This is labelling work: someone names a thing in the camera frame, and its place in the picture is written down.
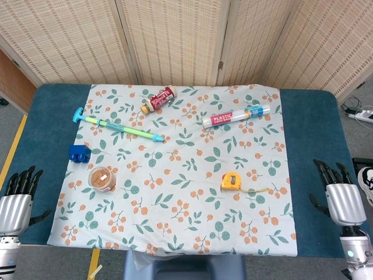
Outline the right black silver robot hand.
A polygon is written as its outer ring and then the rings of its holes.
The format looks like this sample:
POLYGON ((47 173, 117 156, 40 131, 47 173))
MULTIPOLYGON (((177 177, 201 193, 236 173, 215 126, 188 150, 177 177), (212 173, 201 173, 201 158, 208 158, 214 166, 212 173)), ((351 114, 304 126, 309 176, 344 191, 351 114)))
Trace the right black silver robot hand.
POLYGON ((321 160, 314 159, 313 162, 318 168, 328 204, 321 205, 313 194, 309 194, 313 207, 330 217, 338 226, 362 225, 367 216, 358 187, 353 184, 346 167, 337 163, 339 171, 336 171, 321 160))

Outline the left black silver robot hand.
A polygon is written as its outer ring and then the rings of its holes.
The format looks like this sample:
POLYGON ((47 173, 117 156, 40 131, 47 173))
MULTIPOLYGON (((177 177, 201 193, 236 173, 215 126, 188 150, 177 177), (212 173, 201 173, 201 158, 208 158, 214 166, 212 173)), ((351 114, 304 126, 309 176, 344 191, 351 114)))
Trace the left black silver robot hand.
POLYGON ((1 197, 1 237, 23 234, 28 227, 44 221, 51 213, 46 209, 39 216, 31 216, 34 196, 43 170, 35 166, 21 173, 14 173, 8 180, 1 197))

